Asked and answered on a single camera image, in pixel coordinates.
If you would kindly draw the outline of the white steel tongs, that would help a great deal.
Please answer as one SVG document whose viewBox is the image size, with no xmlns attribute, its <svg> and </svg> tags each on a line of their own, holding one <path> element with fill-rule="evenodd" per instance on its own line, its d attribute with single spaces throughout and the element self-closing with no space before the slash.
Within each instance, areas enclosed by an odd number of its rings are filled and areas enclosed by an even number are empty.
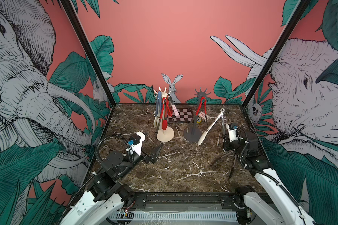
<svg viewBox="0 0 338 225">
<path fill-rule="evenodd" d="M 203 134 L 201 135 L 199 141 L 197 142 L 198 146 L 200 146 L 203 141 L 205 140 L 207 134 L 209 133 L 209 131 L 213 128 L 213 126 L 216 124 L 216 122 L 221 119 L 221 124 L 222 124 L 222 132 L 224 137 L 226 136 L 226 130 L 225 130 L 225 123 L 224 123 L 224 112 L 225 109 L 221 108 L 220 109 L 220 114 L 216 117 L 216 119 L 210 124 L 210 126 L 206 129 L 206 131 L 203 132 Z"/>
</svg>

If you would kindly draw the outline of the red looped steel tongs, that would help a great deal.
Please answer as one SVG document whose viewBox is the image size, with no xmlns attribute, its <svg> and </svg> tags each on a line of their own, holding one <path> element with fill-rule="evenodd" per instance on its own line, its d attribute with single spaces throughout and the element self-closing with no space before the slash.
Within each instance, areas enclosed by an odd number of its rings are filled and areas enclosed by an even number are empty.
<svg viewBox="0 0 338 225">
<path fill-rule="evenodd" d="M 193 135 L 196 132 L 196 129 L 197 129 L 196 128 L 196 125 L 197 125 L 196 121 L 199 118 L 199 116 L 198 116 L 199 112 L 201 112 L 201 110 L 203 110 L 205 112 L 205 114 L 207 114 L 206 104 L 207 104 L 206 98 L 205 97 L 200 97 L 200 99 L 198 101 L 198 104 L 197 104 L 197 109 L 196 109 L 195 115 L 193 116 L 191 124 L 188 127 L 188 132 L 191 135 Z"/>
</svg>

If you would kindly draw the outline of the dark grey utensil rack stand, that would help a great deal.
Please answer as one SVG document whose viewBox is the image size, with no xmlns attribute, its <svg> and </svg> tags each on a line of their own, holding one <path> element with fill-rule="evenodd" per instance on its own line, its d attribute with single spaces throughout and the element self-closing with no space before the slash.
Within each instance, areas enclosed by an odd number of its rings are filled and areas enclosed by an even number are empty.
<svg viewBox="0 0 338 225">
<path fill-rule="evenodd" d="M 199 141 L 202 135 L 201 130 L 197 128 L 197 120 L 198 120 L 199 112 L 201 111 L 202 106 L 204 109 L 205 117 L 207 116 L 206 97 L 208 94 L 210 94 L 210 92 L 207 93 L 207 89 L 202 91 L 200 88 L 200 91 L 198 92 L 197 90 L 195 90 L 194 94 L 198 97 L 197 108 L 196 108 L 195 114 L 193 115 L 191 122 L 187 126 L 186 130 L 184 130 L 184 138 L 190 143 Z"/>
</svg>

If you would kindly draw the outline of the chessboard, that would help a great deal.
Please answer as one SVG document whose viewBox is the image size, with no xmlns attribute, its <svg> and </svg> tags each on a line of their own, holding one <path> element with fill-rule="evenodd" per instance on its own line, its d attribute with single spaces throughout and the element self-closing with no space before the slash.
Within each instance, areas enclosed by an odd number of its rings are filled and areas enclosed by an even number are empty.
<svg viewBox="0 0 338 225">
<path fill-rule="evenodd" d="M 177 109 L 179 116 L 173 115 L 168 117 L 166 120 L 170 123 L 189 123 L 193 118 L 192 109 L 190 108 L 179 108 Z"/>
</svg>

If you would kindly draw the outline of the cream utensil rack stand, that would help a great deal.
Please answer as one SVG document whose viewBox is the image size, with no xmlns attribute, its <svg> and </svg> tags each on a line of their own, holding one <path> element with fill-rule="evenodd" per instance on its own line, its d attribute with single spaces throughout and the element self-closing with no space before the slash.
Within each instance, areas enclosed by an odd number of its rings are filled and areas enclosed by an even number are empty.
<svg viewBox="0 0 338 225">
<path fill-rule="evenodd" d="M 168 126 L 167 118 L 172 116 L 172 110 L 169 102 L 169 94 L 159 87 L 155 92 L 156 97 L 156 110 L 154 127 L 156 128 L 156 138 L 161 142 L 169 142 L 174 138 L 174 130 Z"/>
</svg>

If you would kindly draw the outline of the playing card box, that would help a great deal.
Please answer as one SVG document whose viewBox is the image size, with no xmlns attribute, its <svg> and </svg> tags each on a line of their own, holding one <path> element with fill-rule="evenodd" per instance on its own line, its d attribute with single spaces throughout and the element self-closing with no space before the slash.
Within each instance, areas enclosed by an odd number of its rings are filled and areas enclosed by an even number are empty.
<svg viewBox="0 0 338 225">
<path fill-rule="evenodd" d="M 198 116 L 203 120 L 207 121 L 208 116 L 205 114 L 205 112 L 199 112 Z"/>
</svg>

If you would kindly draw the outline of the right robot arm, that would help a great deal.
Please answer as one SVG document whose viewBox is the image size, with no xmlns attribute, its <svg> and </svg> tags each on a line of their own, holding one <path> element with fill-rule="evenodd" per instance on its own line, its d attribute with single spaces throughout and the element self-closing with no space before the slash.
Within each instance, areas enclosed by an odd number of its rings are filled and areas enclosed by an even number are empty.
<svg viewBox="0 0 338 225">
<path fill-rule="evenodd" d="M 223 146 L 235 153 L 242 167 L 260 183 L 273 202 L 265 202 L 250 186 L 236 188 L 234 205 L 249 210 L 267 225 L 315 225 L 315 220 L 299 205 L 266 155 L 259 151 L 256 135 L 238 126 L 229 126 Z"/>
</svg>

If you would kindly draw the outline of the pink steel tongs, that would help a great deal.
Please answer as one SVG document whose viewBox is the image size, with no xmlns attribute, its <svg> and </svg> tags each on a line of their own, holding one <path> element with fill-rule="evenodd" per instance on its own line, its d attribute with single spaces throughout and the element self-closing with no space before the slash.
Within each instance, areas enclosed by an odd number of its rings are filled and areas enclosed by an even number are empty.
<svg viewBox="0 0 338 225">
<path fill-rule="evenodd" d="M 178 112 L 178 110 L 177 110 L 177 108 L 176 108 L 176 106 L 175 106 L 175 104 L 174 104 L 174 101 L 172 100 L 172 97 L 169 97 L 169 103 L 170 103 L 170 106 L 171 106 L 171 108 L 172 108 L 173 115 L 174 115 L 175 117 L 179 117 L 180 114 L 179 114 L 179 112 Z"/>
</svg>

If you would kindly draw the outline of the red handled steel tongs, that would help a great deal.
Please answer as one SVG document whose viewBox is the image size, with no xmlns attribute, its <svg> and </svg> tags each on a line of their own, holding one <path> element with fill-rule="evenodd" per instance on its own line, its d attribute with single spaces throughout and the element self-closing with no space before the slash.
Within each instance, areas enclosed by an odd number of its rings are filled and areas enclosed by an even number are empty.
<svg viewBox="0 0 338 225">
<path fill-rule="evenodd" d="M 160 119 L 162 119 L 163 112 L 165 111 L 165 101 L 166 101 L 165 97 L 161 99 Z"/>
</svg>

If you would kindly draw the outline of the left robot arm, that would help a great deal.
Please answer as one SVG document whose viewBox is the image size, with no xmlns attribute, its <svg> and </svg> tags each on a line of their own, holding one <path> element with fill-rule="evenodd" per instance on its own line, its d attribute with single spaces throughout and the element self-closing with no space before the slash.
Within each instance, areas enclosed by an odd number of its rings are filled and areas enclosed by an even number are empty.
<svg viewBox="0 0 338 225">
<path fill-rule="evenodd" d="M 146 135 L 142 132 L 132 134 L 129 139 L 119 134 L 112 134 L 103 138 L 95 149 L 95 156 L 100 164 L 98 172 L 94 173 L 80 187 L 83 195 L 76 204 L 68 203 L 63 211 L 58 225 L 100 225 L 108 221 L 111 225 L 121 224 L 109 217 L 117 211 L 130 212 L 136 203 L 134 191 L 119 181 L 123 179 L 135 166 L 143 161 L 146 164 L 156 163 L 164 144 L 160 143 L 150 153 L 142 150 Z M 102 159 L 100 148 L 110 138 L 118 138 L 124 142 L 126 153 L 111 151 Z"/>
</svg>

